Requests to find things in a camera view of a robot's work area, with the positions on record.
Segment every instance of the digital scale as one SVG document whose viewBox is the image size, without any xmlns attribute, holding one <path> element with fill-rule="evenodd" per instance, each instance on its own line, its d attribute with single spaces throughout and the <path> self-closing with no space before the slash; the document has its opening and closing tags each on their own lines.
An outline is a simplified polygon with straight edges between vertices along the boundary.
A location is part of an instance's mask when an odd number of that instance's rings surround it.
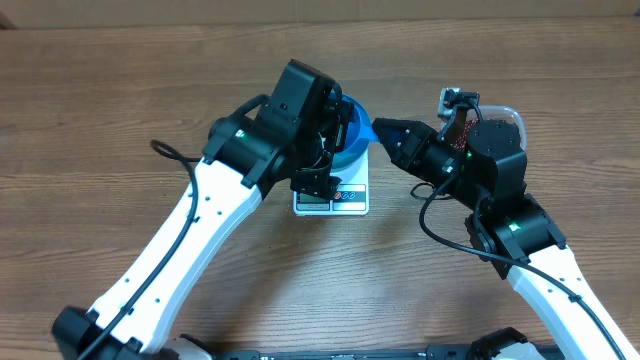
<svg viewBox="0 0 640 360">
<path fill-rule="evenodd" d="M 343 100 L 354 104 L 344 150 L 333 159 L 331 176 L 342 181 L 332 200 L 298 192 L 293 193 L 293 210 L 300 216 L 366 215 L 369 212 L 369 153 L 371 141 L 378 141 L 371 129 L 369 115 L 352 97 Z"/>
</svg>

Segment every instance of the clear plastic container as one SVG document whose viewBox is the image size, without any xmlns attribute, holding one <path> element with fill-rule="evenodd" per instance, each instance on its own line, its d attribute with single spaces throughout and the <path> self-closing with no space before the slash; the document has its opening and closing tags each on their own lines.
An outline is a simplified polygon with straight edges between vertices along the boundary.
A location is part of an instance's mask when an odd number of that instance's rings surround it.
<svg viewBox="0 0 640 360">
<path fill-rule="evenodd" d="M 527 131 L 524 126 L 524 119 L 517 111 L 502 105 L 480 105 L 480 111 L 482 112 L 482 118 L 485 120 L 502 120 L 518 125 L 518 129 L 520 130 L 520 147 L 522 150 L 527 150 Z M 474 110 L 467 112 L 467 121 L 477 118 L 478 116 Z"/>
</svg>

